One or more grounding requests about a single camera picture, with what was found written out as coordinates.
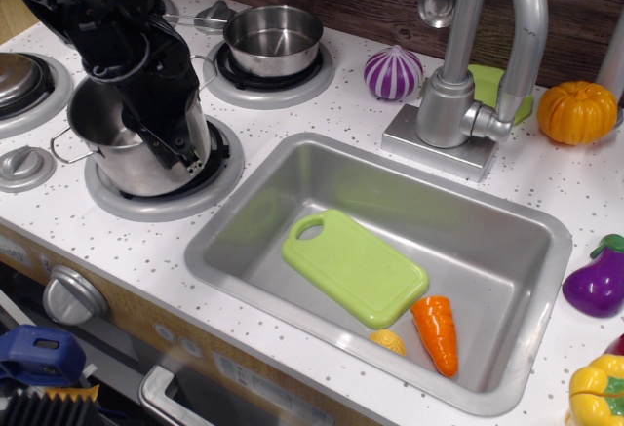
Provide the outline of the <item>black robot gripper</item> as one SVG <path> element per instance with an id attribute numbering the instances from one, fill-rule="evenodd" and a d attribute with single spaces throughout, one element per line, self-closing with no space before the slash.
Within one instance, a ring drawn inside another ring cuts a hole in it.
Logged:
<path id="1" fill-rule="evenodd" d="M 199 80 L 185 41 L 169 25 L 142 32 L 131 56 L 114 60 L 113 47 L 99 58 L 82 58 L 92 80 L 111 86 L 122 100 L 122 121 L 137 133 L 167 170 L 181 162 L 189 174 L 204 168 L 200 139 L 191 137 L 187 114 L 195 102 Z"/>

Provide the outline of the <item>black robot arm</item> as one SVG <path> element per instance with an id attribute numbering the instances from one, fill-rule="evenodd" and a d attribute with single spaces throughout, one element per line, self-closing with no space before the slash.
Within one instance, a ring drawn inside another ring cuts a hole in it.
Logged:
<path id="1" fill-rule="evenodd" d="M 189 115 L 199 80 L 184 39 L 152 0 L 22 0 L 82 58 L 86 74 L 123 102 L 127 127 L 167 168 L 189 172 L 206 161 L 204 125 Z"/>

